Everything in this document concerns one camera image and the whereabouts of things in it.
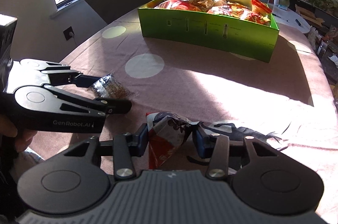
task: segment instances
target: green cardboard box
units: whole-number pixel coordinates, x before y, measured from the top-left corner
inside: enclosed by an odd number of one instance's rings
[[[205,12],[156,9],[165,0],[138,8],[142,35],[229,51],[269,62],[279,28],[273,15],[270,26]],[[227,0],[251,7],[251,0]]]

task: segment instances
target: ribbed gray panel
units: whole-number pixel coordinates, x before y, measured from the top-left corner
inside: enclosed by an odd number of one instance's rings
[[[95,209],[78,216],[51,218],[26,212],[20,224],[324,224],[315,213],[275,217],[241,202],[224,182],[200,171],[144,171],[120,182]]]

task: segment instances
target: red and white snack bag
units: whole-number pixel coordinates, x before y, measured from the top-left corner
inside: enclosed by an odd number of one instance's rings
[[[187,140],[189,123],[172,112],[147,113],[149,169],[161,166]]]

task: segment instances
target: human hand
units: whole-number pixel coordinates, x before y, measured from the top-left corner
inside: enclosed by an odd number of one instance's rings
[[[24,130],[22,135],[17,136],[18,130],[7,116],[0,115],[0,134],[8,137],[15,137],[16,151],[23,152],[33,141],[37,131]]]

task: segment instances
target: glass vase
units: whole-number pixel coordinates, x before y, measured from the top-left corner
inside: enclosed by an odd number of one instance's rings
[[[279,7],[287,10],[290,5],[290,0],[279,0]]]

